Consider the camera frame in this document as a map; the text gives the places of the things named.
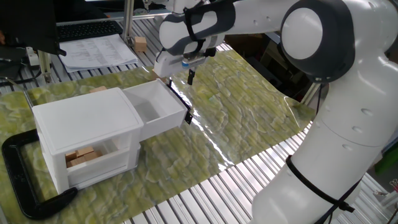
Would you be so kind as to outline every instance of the green patterned mat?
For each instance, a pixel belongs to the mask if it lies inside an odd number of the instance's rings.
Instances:
[[[29,90],[35,105],[148,82],[151,68],[58,83]],[[279,93],[235,51],[218,52],[202,65],[193,86],[187,73],[174,88],[193,105],[193,122],[141,142],[138,168],[79,191],[73,202],[43,223],[116,223],[220,173],[301,131],[314,111]],[[0,95],[0,142],[35,128],[21,92]],[[39,199],[57,194],[38,142],[23,150]],[[9,223],[38,223],[23,216],[0,157],[0,205]]]

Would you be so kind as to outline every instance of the cable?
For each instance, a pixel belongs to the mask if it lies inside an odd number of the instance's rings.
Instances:
[[[330,214],[329,224],[331,224],[332,219],[333,219],[333,212]]]
[[[397,215],[398,213],[398,207],[396,209],[396,211],[394,212],[394,214],[392,214],[392,217],[390,218],[390,220],[387,222],[387,224],[390,224],[392,222],[392,220],[394,219],[394,217]]]
[[[42,71],[40,70],[33,78],[28,78],[25,80],[17,80],[15,81],[16,84],[23,84],[23,83],[28,83],[31,81],[34,81],[37,77],[39,77],[42,74]],[[10,82],[1,82],[0,83],[0,87],[4,87],[4,86],[12,86],[12,84]]]
[[[319,87],[319,96],[318,96],[318,104],[317,104],[317,114],[318,114],[318,112],[319,112],[319,104],[320,104],[320,102],[321,102],[322,88],[323,88],[323,85],[321,84],[321,86]]]

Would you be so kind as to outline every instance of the white plastic box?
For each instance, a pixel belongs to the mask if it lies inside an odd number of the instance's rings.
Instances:
[[[139,142],[180,126],[186,113],[160,80],[33,107],[42,153],[59,194],[135,168]],[[103,155],[67,168],[65,154],[88,146]]]

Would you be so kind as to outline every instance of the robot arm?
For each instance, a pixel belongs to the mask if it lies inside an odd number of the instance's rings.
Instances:
[[[164,51],[155,72],[164,77],[205,63],[225,34],[279,29],[289,61],[313,82],[330,83],[289,164],[324,195],[353,203],[355,184],[398,126],[398,65],[384,55],[398,36],[398,13],[389,0],[221,0],[196,6],[163,21]],[[333,207],[347,208],[315,193],[291,167],[283,166],[256,195],[253,224],[321,224]]]
[[[174,2],[174,9],[180,11],[181,7],[176,2],[181,1]],[[208,57],[206,50],[220,45],[226,34],[277,31],[284,15],[296,2],[221,0],[196,5],[187,9],[184,15],[171,14],[160,26],[159,37],[164,51],[157,57],[155,72],[165,77],[205,63]],[[182,4],[193,5],[186,1]]]

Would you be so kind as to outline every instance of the keyboard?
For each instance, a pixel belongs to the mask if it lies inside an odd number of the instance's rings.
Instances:
[[[106,35],[121,34],[123,32],[116,21],[63,25],[58,26],[57,31],[59,42],[103,37]]]

